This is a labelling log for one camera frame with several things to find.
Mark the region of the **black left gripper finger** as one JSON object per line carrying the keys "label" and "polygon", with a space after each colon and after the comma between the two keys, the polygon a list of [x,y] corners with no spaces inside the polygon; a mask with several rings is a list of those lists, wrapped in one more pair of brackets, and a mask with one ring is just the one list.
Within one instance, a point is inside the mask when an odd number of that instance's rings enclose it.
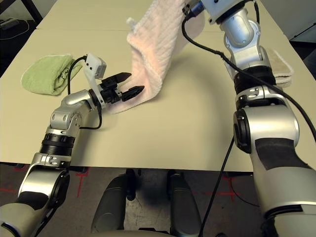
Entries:
{"label": "black left gripper finger", "polygon": [[130,88],[128,91],[125,91],[122,93],[122,101],[128,101],[134,97],[136,97],[138,94],[140,94],[145,87],[142,86],[134,86]]}
{"label": "black left gripper finger", "polygon": [[116,76],[116,83],[121,83],[126,81],[130,76],[131,73],[122,72],[115,75]]}

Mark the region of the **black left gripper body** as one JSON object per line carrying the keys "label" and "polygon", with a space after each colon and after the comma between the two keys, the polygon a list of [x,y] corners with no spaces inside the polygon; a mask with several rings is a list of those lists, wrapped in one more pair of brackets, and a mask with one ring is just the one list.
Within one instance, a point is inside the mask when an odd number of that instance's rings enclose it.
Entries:
{"label": "black left gripper body", "polygon": [[102,80],[100,93],[105,103],[114,104],[122,101],[122,92],[118,90],[118,84],[121,82],[123,79],[119,77],[108,77]]}

